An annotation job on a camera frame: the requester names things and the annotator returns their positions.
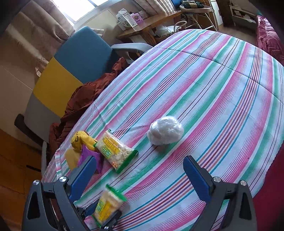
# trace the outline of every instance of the box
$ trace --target box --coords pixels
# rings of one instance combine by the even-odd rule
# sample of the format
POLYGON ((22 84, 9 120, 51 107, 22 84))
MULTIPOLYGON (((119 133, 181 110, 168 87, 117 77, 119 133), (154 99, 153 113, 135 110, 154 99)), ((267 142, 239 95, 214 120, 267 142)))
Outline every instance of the box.
POLYGON ((141 18, 140 14, 131 14, 131 17, 135 20, 137 24, 142 23, 143 19, 141 18))
POLYGON ((137 23, 135 22, 135 20, 131 17, 131 15, 124 8, 122 8, 118 12, 116 17, 123 24, 123 26, 125 26, 125 27, 135 27, 135 26, 137 26, 137 23))
POLYGON ((121 22, 118 22, 117 24, 123 31, 126 30, 125 26, 121 22))
POLYGON ((139 11, 138 14, 141 16, 142 19, 148 18, 147 13, 145 11, 139 11))
POLYGON ((130 24, 125 20, 125 18, 120 13, 118 13, 116 17, 124 27, 131 27, 130 24))

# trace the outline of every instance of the window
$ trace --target window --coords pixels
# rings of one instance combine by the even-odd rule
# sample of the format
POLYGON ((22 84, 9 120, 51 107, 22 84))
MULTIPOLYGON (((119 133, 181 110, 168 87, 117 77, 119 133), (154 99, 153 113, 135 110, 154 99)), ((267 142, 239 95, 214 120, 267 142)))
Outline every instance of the window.
POLYGON ((101 10, 121 0, 52 0, 68 21, 78 29, 101 10))

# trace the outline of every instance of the snack bag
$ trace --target snack bag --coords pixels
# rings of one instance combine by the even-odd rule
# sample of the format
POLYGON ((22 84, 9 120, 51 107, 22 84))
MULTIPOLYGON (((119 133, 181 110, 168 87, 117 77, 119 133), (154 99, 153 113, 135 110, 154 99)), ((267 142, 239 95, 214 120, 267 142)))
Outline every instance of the snack bag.
POLYGON ((108 184, 103 191, 93 216, 99 227, 109 218, 109 216, 118 210, 127 198, 118 190, 108 184))
POLYGON ((137 150, 129 148, 114 137, 110 130, 105 131, 94 147, 105 156, 117 173, 121 173, 138 154, 137 150))

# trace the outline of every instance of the blue gripper pad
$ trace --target blue gripper pad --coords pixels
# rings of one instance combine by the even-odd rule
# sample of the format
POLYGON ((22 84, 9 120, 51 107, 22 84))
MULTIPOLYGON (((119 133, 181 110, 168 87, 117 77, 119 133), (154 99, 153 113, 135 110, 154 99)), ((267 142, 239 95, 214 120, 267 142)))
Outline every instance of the blue gripper pad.
POLYGON ((70 187, 69 200, 71 203, 80 199, 96 168, 96 158, 88 156, 80 167, 73 169, 68 177, 68 185, 70 187))
POLYGON ((210 194, 213 191, 211 175, 204 168, 201 168, 192 156, 187 156, 184 158, 183 169, 199 199, 205 201, 206 203, 210 202, 210 194))
POLYGON ((85 216, 92 215, 95 212, 97 205, 98 205, 98 200, 90 204, 85 210, 85 216))

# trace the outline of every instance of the curtain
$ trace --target curtain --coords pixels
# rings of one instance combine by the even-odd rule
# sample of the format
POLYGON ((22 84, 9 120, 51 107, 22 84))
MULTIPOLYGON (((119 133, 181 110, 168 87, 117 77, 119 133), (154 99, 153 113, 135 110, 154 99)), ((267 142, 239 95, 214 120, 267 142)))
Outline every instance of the curtain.
POLYGON ((3 36, 38 76, 58 48, 75 32, 50 0, 30 1, 11 21, 3 36))
POLYGON ((149 15, 175 11, 171 0, 135 0, 149 15))

